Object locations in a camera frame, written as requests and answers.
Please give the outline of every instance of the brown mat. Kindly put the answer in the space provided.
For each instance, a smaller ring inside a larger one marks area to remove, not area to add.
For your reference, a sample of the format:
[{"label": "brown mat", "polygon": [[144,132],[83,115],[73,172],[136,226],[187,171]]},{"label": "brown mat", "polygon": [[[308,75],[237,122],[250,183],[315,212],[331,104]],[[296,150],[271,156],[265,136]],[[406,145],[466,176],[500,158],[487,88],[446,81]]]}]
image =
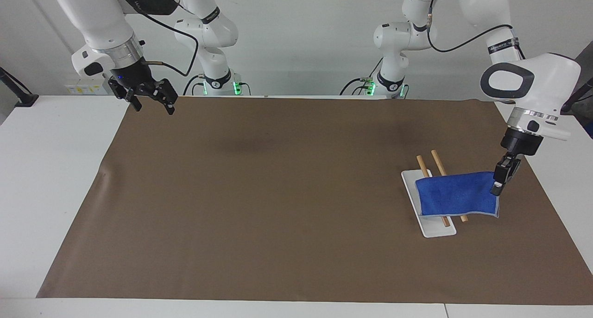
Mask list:
[{"label": "brown mat", "polygon": [[450,174],[492,170],[505,129],[479,101],[145,101],[38,297],[593,305],[527,163],[500,219],[423,238],[400,172],[436,169],[433,148]]}]

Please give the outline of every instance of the black button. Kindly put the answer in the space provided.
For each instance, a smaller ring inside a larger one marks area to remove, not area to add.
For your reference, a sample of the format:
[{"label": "black button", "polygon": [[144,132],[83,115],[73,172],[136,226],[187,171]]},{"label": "black button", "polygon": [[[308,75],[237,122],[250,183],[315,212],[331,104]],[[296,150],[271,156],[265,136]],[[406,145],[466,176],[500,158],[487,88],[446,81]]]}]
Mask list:
[{"label": "black button", "polygon": [[86,73],[87,76],[97,75],[97,73],[102,73],[102,72],[103,72],[103,67],[101,66],[101,64],[99,64],[97,62],[93,62],[84,68],[84,73]]},{"label": "black button", "polygon": [[527,124],[527,130],[536,133],[538,130],[540,130],[540,124],[531,120],[529,124]]}]

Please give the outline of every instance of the black stand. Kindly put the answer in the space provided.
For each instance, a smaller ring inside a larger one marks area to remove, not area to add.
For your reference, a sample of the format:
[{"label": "black stand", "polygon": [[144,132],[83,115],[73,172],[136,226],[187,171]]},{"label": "black stand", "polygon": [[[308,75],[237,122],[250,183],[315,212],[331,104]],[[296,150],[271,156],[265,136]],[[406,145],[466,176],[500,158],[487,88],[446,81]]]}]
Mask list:
[{"label": "black stand", "polygon": [[19,86],[6,74],[6,71],[0,67],[0,81],[4,83],[8,88],[19,97],[19,102],[14,105],[15,107],[31,107],[35,101],[39,98],[37,94],[26,94]]}]

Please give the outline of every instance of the white tray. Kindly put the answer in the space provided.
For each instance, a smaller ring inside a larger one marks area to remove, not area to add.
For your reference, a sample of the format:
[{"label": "white tray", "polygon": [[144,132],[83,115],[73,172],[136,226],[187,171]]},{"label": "white tray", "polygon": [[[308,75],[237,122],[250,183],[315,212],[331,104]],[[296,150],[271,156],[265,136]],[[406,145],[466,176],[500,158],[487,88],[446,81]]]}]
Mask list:
[{"label": "white tray", "polygon": [[418,194],[418,189],[416,188],[416,181],[422,178],[424,178],[422,170],[409,170],[402,172],[402,179],[404,180],[404,185],[406,185],[406,190],[408,192],[408,196],[410,197],[411,205],[416,214],[416,219],[418,220],[422,234],[426,238],[457,234],[457,229],[455,229],[455,225],[453,224],[451,217],[447,217],[451,226],[445,227],[441,217],[421,216],[422,208],[420,206],[420,195]]}]

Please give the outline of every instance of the blue towel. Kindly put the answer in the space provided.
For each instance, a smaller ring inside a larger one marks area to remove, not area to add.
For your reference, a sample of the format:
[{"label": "blue towel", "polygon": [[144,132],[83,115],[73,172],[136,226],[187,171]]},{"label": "blue towel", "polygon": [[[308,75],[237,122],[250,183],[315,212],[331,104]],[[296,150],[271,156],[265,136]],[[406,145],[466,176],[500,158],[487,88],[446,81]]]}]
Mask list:
[{"label": "blue towel", "polygon": [[422,216],[498,217],[498,196],[490,193],[493,176],[494,172],[477,172],[417,180]]}]

